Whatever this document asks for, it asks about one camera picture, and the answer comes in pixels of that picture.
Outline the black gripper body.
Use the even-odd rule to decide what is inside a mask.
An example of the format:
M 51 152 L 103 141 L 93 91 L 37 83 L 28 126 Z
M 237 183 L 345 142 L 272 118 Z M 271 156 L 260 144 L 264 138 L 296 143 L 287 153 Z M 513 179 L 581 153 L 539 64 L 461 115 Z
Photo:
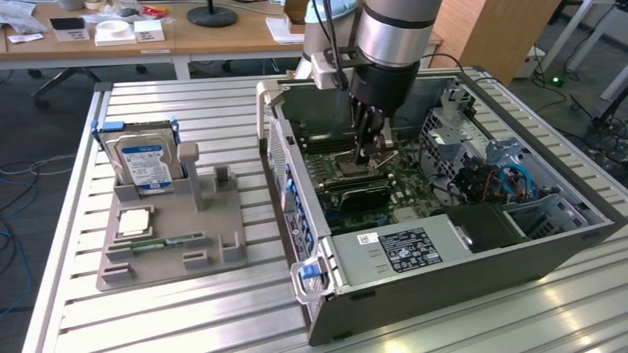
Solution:
M 419 69 L 420 63 L 401 68 L 383 65 L 356 67 L 351 81 L 352 96 L 383 113 L 395 113 L 405 102 Z

